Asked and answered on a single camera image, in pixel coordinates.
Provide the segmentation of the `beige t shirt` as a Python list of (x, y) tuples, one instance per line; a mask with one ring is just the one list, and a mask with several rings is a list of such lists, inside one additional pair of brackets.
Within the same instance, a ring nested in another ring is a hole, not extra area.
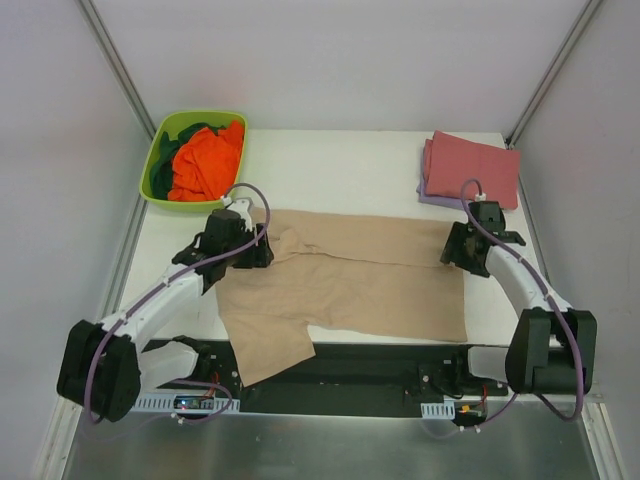
[(274, 259), (215, 287), (239, 376), (249, 386), (315, 355), (308, 329), (462, 343), (464, 279), (441, 263), (450, 224), (253, 208)]

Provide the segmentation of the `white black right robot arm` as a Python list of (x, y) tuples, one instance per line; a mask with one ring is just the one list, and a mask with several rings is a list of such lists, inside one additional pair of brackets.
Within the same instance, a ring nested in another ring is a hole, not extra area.
[(592, 386), (597, 321), (553, 291), (526, 256), (526, 241), (506, 229), (496, 202), (463, 205), (465, 223), (455, 222), (440, 261), (472, 275), (493, 278), (518, 317), (504, 366), (516, 393), (575, 395)]

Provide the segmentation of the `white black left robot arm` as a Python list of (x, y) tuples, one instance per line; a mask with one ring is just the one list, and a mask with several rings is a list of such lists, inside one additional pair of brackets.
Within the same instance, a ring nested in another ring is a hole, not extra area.
[(116, 422), (143, 392), (166, 384), (199, 389), (214, 379), (211, 348), (201, 341), (178, 335), (158, 348), (147, 346), (228, 269), (270, 265), (268, 224), (255, 222), (250, 209), (249, 200), (241, 199), (213, 211), (203, 231), (145, 293), (95, 323), (76, 323), (67, 338), (58, 395), (82, 406), (93, 422)]

